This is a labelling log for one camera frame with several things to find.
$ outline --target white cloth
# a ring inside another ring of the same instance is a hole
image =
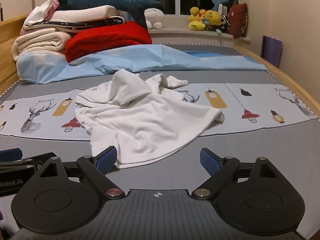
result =
[[[28,26],[44,21],[52,5],[53,0],[47,0],[41,6],[34,8],[24,21],[20,34],[22,34],[24,30],[27,30]],[[103,5],[85,10],[54,11],[48,21],[79,23],[103,20],[114,15],[117,15],[116,8],[111,5]]]
[[[72,34],[57,31],[55,28],[48,28],[31,32],[19,36],[12,46],[13,60],[17,61],[22,52],[30,52],[35,50],[63,50],[68,41],[72,38]]]
[[[92,155],[109,146],[118,152],[118,169],[159,161],[194,140],[221,110],[183,101],[168,88],[186,80],[157,74],[146,81],[124,69],[112,81],[77,95],[76,118],[91,135]]]

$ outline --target red blanket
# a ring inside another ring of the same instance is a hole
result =
[[[65,50],[66,59],[71,62],[93,52],[151,43],[148,31],[134,21],[97,27],[77,33],[68,42]]]

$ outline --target metal screw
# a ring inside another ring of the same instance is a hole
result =
[[[119,188],[110,188],[106,191],[108,196],[118,197],[122,194],[122,190]]]
[[[195,194],[199,197],[207,197],[210,195],[210,190],[206,188],[198,188],[195,190]]]

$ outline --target red cushion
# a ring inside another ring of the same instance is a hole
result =
[[[248,26],[248,6],[244,4],[234,4],[228,14],[230,26],[228,33],[234,38],[239,38]]]
[[[67,62],[106,49],[129,45],[151,44],[147,30],[134,21],[125,24],[103,26],[77,33],[67,44]]]

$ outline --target pink cloth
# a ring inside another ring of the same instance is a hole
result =
[[[53,4],[48,11],[48,15],[46,16],[46,18],[44,18],[45,21],[51,19],[53,12],[58,8],[59,5],[60,5],[60,3],[58,0],[53,0]]]

